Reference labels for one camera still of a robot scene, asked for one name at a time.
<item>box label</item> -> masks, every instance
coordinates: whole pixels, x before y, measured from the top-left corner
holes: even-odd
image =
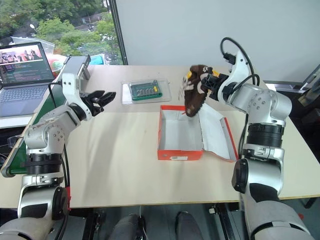
[[[172,156],[171,160],[188,160],[188,156]]]

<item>orange shoe box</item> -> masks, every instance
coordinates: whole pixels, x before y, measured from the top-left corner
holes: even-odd
[[[230,162],[238,159],[227,118],[206,103],[194,117],[185,114],[185,106],[160,106],[158,159],[199,160],[204,151]]]

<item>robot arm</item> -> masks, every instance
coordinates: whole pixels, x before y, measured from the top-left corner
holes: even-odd
[[[76,75],[64,73],[62,91],[68,105],[48,112],[27,129],[26,175],[22,177],[18,218],[0,227],[0,240],[43,240],[55,221],[64,218],[67,222],[70,187],[60,171],[65,142],[82,120],[102,112],[116,96],[115,92],[105,91],[80,93],[79,86]]]
[[[229,76],[209,74],[201,81],[210,97],[248,114],[242,158],[234,166],[232,186],[244,203],[251,240],[313,240],[293,208],[278,198],[283,187],[282,135],[292,104],[286,96],[245,83],[249,70],[238,51]]]

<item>brown shoe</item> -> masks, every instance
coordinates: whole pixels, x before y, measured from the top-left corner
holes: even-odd
[[[212,67],[193,65],[190,67],[188,74],[183,78],[184,106],[188,117],[196,115],[202,104],[204,104],[208,89],[205,89],[201,85],[201,80],[212,73]]]

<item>beige table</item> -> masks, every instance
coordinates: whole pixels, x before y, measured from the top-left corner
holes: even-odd
[[[197,161],[157,160],[160,105],[183,105],[178,100],[182,76],[188,67],[91,66],[85,89],[115,91],[105,112],[74,130],[67,143],[71,177],[71,207],[142,204],[234,202],[231,186],[234,163],[205,153]],[[121,81],[166,78],[172,101],[122,105]],[[245,116],[232,107],[207,99],[228,118],[238,145]],[[284,131],[284,187],[282,199],[320,196],[320,164],[290,119]],[[21,176],[3,179],[0,207],[16,207]]]

